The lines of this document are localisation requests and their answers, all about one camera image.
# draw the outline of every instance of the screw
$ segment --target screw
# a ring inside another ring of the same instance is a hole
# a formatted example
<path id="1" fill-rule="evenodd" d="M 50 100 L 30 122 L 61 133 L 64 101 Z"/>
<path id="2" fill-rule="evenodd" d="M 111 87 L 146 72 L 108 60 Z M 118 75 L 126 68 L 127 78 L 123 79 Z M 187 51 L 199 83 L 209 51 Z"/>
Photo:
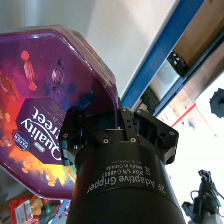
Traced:
<path id="1" fill-rule="evenodd" d="M 220 108 L 221 110 L 224 110 L 224 101 L 221 101 L 221 102 L 219 103 L 219 108 Z"/>
<path id="2" fill-rule="evenodd" d="M 170 135 L 175 135 L 175 133 L 173 131 L 170 131 L 169 134 Z"/>
<path id="3" fill-rule="evenodd" d="M 136 142 L 136 139 L 135 138 L 131 138 L 130 141 L 131 142 Z"/>
<path id="4" fill-rule="evenodd" d="M 68 134 L 67 133 L 63 134 L 63 137 L 64 138 L 67 138 L 68 137 Z"/>
<path id="5" fill-rule="evenodd" d="M 105 138 L 105 139 L 103 140 L 103 143 L 104 143 L 104 144 L 108 144 L 108 143 L 109 143 L 109 139 Z"/>

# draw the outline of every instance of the red packaging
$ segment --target red packaging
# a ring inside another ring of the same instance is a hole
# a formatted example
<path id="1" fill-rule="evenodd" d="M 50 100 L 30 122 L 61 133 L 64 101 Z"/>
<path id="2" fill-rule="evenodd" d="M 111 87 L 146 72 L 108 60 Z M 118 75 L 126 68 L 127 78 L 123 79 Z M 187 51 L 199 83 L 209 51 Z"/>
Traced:
<path id="1" fill-rule="evenodd" d="M 40 224 L 38 216 L 32 215 L 31 197 L 17 197 L 9 203 L 12 224 Z"/>

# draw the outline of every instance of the quality street logo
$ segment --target quality street logo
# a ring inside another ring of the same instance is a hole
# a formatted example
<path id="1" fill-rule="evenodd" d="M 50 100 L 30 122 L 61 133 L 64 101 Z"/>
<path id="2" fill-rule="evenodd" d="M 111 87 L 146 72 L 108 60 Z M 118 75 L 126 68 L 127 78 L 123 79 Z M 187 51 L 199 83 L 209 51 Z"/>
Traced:
<path id="1" fill-rule="evenodd" d="M 30 141 L 30 153 L 43 163 L 61 164 L 57 141 L 64 116 L 63 109 L 50 97 L 26 99 L 20 110 L 16 119 L 18 129 Z"/>
<path id="2" fill-rule="evenodd" d="M 21 124 L 24 124 L 25 129 L 28 133 L 30 133 L 30 137 L 33 138 L 34 141 L 38 141 L 43 143 L 49 150 L 51 150 L 51 155 L 56 160 L 61 160 L 54 155 L 55 150 L 59 151 L 59 147 L 55 144 L 55 140 L 57 140 L 59 131 L 57 127 L 53 127 L 53 124 L 50 120 L 47 120 L 44 114 L 40 114 L 38 109 L 34 107 L 35 113 L 32 115 L 32 119 L 27 118 L 22 121 Z"/>

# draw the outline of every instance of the white wall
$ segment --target white wall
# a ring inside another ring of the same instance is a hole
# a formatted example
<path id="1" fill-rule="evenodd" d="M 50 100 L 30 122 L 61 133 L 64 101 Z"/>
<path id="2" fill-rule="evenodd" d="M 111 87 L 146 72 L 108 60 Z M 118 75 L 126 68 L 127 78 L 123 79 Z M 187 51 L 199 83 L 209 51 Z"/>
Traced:
<path id="1" fill-rule="evenodd" d="M 179 0 L 1 0 L 0 30 L 62 24 L 80 32 L 115 74 L 119 95 Z"/>

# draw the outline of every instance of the purple tin lid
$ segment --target purple tin lid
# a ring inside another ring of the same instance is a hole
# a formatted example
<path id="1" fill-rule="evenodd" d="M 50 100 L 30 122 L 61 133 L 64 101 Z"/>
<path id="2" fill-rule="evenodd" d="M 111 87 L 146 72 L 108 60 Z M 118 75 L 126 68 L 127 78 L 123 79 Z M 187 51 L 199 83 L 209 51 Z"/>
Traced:
<path id="1" fill-rule="evenodd" d="M 0 165 L 34 194 L 72 196 L 76 170 L 61 164 L 57 142 L 66 111 L 117 120 L 117 100 L 114 75 L 79 33 L 57 25 L 0 34 Z"/>

